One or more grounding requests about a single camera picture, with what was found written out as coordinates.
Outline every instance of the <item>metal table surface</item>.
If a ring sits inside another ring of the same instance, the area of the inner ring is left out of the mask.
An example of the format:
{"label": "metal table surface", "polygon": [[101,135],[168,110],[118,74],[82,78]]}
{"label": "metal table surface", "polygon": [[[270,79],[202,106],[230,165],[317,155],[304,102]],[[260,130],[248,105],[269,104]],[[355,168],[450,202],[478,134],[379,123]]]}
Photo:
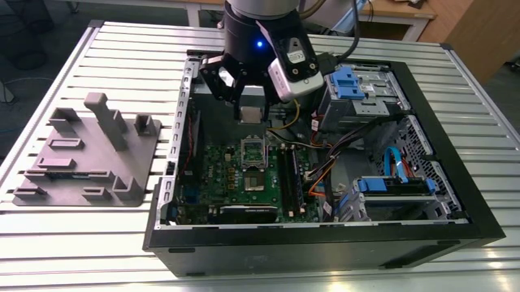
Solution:
{"label": "metal table surface", "polygon": [[[347,38],[313,36],[316,50],[344,52]],[[90,27],[0,167],[0,289],[147,291],[519,291],[520,140],[458,56],[438,44],[363,40],[355,58],[404,61],[463,157],[507,238],[464,249],[412,269],[177,279],[142,251],[151,193],[137,208],[18,207],[22,184],[53,128],[57,106],[83,106],[106,92],[125,117],[150,113],[164,123],[149,179],[151,191],[165,152],[188,49],[221,49],[216,29],[105,23]]]}

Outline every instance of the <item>ram slot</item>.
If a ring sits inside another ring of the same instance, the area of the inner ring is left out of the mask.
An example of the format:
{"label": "ram slot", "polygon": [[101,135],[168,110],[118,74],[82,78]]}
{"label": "ram slot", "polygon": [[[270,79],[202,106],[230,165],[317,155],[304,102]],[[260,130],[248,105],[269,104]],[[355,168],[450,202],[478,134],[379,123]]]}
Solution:
{"label": "ram slot", "polygon": [[280,149],[277,160],[284,214],[293,217],[304,210],[304,194],[295,150]]}
{"label": "ram slot", "polygon": [[293,197],[296,199],[296,206],[297,206],[297,211],[299,213],[305,212],[305,202],[304,202],[304,191],[301,189],[301,174],[300,174],[300,166],[299,166],[299,158],[296,156],[296,150],[291,149],[291,159],[292,159],[292,175],[293,175]]}

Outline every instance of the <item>blue latch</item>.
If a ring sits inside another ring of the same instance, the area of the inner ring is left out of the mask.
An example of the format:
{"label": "blue latch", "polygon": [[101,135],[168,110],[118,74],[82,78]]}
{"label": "blue latch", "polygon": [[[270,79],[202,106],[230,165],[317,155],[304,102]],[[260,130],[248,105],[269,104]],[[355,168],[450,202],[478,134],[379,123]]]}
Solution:
{"label": "blue latch", "polygon": [[387,192],[387,184],[383,178],[364,178],[357,180],[360,192]]}
{"label": "blue latch", "polygon": [[427,178],[427,179],[426,179],[426,184],[427,184],[427,186],[428,186],[428,190],[431,191],[431,194],[434,194],[434,193],[436,192],[436,190],[438,190],[435,180],[431,179],[431,178]]}
{"label": "blue latch", "polygon": [[333,83],[339,89],[340,99],[365,99],[365,93],[360,90],[359,81],[360,79],[356,77],[351,67],[343,66],[333,73]]}

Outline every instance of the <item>yellow wire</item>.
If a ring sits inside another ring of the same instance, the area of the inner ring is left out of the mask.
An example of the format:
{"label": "yellow wire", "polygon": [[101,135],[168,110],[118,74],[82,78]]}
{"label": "yellow wire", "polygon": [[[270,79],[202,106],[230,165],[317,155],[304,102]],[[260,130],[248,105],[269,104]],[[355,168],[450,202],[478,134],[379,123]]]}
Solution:
{"label": "yellow wire", "polygon": [[289,128],[299,120],[299,118],[300,118],[300,102],[296,99],[293,99],[293,101],[295,101],[295,105],[296,105],[296,117],[295,117],[295,119],[285,126],[281,126],[278,128],[268,128],[268,130],[284,130],[284,129]]}
{"label": "yellow wire", "polygon": [[319,183],[321,182],[321,180],[324,179],[324,177],[325,177],[327,174],[329,173],[331,169],[335,167],[335,164],[336,164],[336,161],[335,161],[333,164],[329,166],[329,168],[324,171],[321,177],[319,178],[319,180],[316,181],[316,183],[312,185],[311,190],[309,190],[309,195],[312,195],[312,194],[315,193],[316,186],[319,185]]}

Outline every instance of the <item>black cable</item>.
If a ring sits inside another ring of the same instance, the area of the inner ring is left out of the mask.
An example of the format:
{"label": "black cable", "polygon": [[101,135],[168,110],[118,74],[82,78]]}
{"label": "black cable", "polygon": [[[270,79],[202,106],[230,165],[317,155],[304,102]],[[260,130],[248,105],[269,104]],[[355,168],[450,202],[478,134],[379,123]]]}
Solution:
{"label": "black cable", "polygon": [[327,161],[323,163],[323,165],[313,170],[309,175],[315,175],[320,173],[324,169],[327,169],[331,164],[336,161],[337,157],[340,156],[341,152],[351,146],[352,142],[360,140],[368,132],[371,132],[380,124],[387,122],[393,122],[397,120],[401,120],[405,117],[405,113],[393,114],[388,117],[377,117],[372,121],[369,121],[367,124],[364,124],[361,127],[352,130],[335,144],[332,149],[329,150],[327,154]]}
{"label": "black cable", "polygon": [[351,48],[348,49],[348,51],[345,53],[343,53],[343,55],[340,57],[337,57],[339,63],[343,62],[347,58],[349,58],[349,56],[352,55],[352,52],[357,48],[357,44],[360,43],[360,35],[361,35],[361,31],[360,31],[360,12],[357,11],[356,0],[352,0],[352,5],[353,5],[352,9],[355,11],[355,42],[352,43]]}
{"label": "black cable", "polygon": [[368,22],[373,22],[375,21],[375,5],[372,3],[372,0],[368,0],[368,5],[371,6],[371,13],[368,15]]}

